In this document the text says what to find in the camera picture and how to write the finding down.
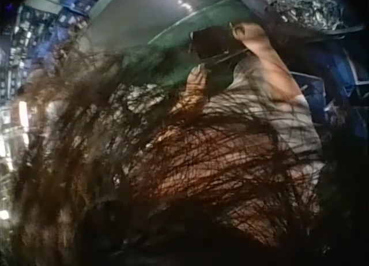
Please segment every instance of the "hair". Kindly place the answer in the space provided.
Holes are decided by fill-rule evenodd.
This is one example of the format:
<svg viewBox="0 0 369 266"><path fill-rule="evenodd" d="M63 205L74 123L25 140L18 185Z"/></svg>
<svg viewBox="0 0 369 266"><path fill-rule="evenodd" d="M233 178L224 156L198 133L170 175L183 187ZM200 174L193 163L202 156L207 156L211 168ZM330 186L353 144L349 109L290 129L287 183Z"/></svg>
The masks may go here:
<svg viewBox="0 0 369 266"><path fill-rule="evenodd" d="M348 210L331 204L332 196L345 197L324 180L337 172L332 149L331 157L281 149L270 123L245 117L250 103L184 120L170 112L178 88L133 92L161 83L177 65L138 59L122 66L125 59L69 58L19 96L38 113L12 191L19 265L323 262L332 235L347 230ZM64 105L51 123L46 107L55 100ZM176 136L155 141L169 126ZM291 176L317 159L327 167L316 188ZM328 228L333 212L337 225Z"/></svg>

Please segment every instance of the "person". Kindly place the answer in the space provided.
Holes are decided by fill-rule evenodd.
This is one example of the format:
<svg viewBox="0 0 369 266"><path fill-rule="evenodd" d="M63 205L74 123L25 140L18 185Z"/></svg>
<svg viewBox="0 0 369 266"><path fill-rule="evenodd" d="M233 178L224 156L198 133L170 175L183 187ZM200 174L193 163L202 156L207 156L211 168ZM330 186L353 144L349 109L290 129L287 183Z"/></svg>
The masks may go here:
<svg viewBox="0 0 369 266"><path fill-rule="evenodd" d="M129 85L140 75L121 59L60 72L58 119L40 117L17 167L15 254L37 265L319 261L324 161L308 105L259 25L232 30L254 67L240 61L210 99L203 65L179 97L167 88L154 105L139 98L135 113ZM45 106L60 96L42 92Z"/></svg>

